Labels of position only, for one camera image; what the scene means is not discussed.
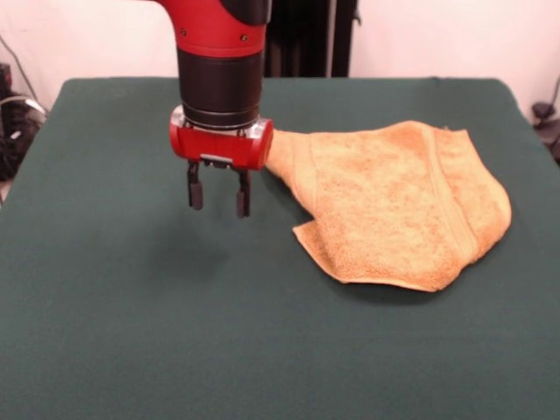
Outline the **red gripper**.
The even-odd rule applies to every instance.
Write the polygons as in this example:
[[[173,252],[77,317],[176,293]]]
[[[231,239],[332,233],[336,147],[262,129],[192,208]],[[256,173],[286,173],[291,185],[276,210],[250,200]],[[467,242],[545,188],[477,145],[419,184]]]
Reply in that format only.
[[[273,122],[259,117],[245,129],[212,130],[192,125],[177,106],[170,119],[171,148],[177,156],[188,160],[187,184],[189,206],[203,207],[199,162],[228,165],[236,169],[240,187],[236,194],[236,213],[240,219],[250,216],[251,171],[260,171],[266,164],[274,135]]]

